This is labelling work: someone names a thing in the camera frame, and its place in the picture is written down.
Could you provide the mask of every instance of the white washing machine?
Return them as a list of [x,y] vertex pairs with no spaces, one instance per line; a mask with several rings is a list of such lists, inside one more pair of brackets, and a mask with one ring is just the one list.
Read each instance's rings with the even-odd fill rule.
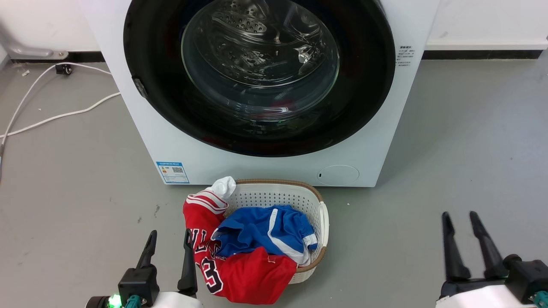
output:
[[81,0],[166,184],[375,186],[439,0]]

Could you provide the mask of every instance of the white plastic basket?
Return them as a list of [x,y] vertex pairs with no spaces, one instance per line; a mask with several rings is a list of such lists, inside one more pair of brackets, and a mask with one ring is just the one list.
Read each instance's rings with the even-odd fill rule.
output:
[[250,179],[237,180],[236,184],[236,190],[228,200],[229,208],[225,216],[243,207],[266,208],[287,204],[306,215],[314,227],[318,249],[311,253],[311,264],[298,267],[289,283],[307,280],[325,255],[329,238],[329,215],[322,196],[314,187],[296,181]]

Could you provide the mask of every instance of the power cord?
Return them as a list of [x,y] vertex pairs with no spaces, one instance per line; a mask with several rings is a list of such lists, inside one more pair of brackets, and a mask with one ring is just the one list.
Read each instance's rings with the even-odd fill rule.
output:
[[[102,69],[98,69],[97,67],[92,67],[92,66],[88,66],[88,65],[83,65],[83,64],[78,64],[78,63],[71,63],[71,62],[62,62],[62,63],[57,63],[56,65],[62,65],[62,64],[70,64],[70,65],[74,65],[74,66],[80,66],[80,67],[85,67],[87,69],[92,69],[92,70],[96,70],[96,71],[100,71],[100,72],[103,72],[105,74],[108,74],[108,75],[112,75],[111,72],[107,72],[107,71],[104,71]],[[52,65],[51,67],[49,67],[47,70],[45,70],[40,76],[38,76],[38,78],[36,78],[36,80],[34,81],[34,83],[32,83],[30,89],[28,89],[27,93],[25,94],[25,96],[23,96],[23,99],[21,100],[21,102],[19,103],[19,106],[17,106],[17,109],[15,110],[15,113],[13,114],[13,117],[12,119],[9,121],[9,124],[8,124],[8,127],[6,128],[5,130],[5,133],[3,135],[0,136],[0,138],[2,138],[2,143],[0,143],[0,182],[2,181],[2,154],[4,153],[4,148],[5,148],[5,140],[8,136],[13,136],[15,134],[19,134],[21,132],[24,132],[26,130],[29,130],[31,128],[34,128],[34,127],[37,127],[37,126],[40,126],[44,123],[47,123],[49,121],[53,121],[55,119],[58,119],[58,118],[63,118],[63,117],[66,117],[66,116],[71,116],[71,115],[77,115],[79,113],[84,113],[84,112],[88,112],[90,110],[92,110],[93,108],[99,106],[101,103],[103,103],[104,101],[110,99],[110,98],[113,98],[115,96],[118,96],[120,95],[120,92],[118,93],[114,93],[114,94],[111,94],[105,98],[103,98],[102,100],[96,102],[94,105],[92,105],[90,108],[87,108],[87,109],[84,109],[84,110],[80,110],[80,111],[75,111],[75,112],[69,112],[69,113],[65,113],[63,115],[58,115],[58,116],[55,116],[55,117],[52,117],[52,118],[49,118],[49,119],[46,119],[46,120],[43,120],[41,122],[38,122],[36,124],[33,124],[31,126],[28,126],[28,127],[25,127],[25,128],[22,128],[22,129],[19,129],[19,130],[16,130],[15,132],[9,132],[10,128],[12,127],[13,125],[13,122],[15,121],[15,118],[17,117],[17,114],[19,113],[19,110],[21,109],[21,106],[23,105],[23,102],[25,101],[25,99],[27,98],[28,94],[32,91],[32,88],[34,88],[34,86],[36,85],[36,83],[47,73],[49,72],[50,70],[54,69],[56,65]]]

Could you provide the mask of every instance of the front-loading washing machine door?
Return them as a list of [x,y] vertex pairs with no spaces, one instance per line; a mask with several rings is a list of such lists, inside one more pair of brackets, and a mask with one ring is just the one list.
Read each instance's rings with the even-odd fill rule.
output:
[[394,76],[374,0],[133,0],[124,27],[148,102],[186,134],[244,155],[341,142],[375,115]]

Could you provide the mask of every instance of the red cloth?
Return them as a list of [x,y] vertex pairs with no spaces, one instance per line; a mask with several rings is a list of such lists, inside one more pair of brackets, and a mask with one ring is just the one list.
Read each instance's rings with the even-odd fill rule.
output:
[[274,304],[295,274],[297,264],[283,255],[268,255],[261,247],[250,254],[215,256],[218,241],[211,235],[224,220],[227,203],[204,190],[189,195],[182,207],[186,227],[192,231],[194,259],[212,294],[233,303]]

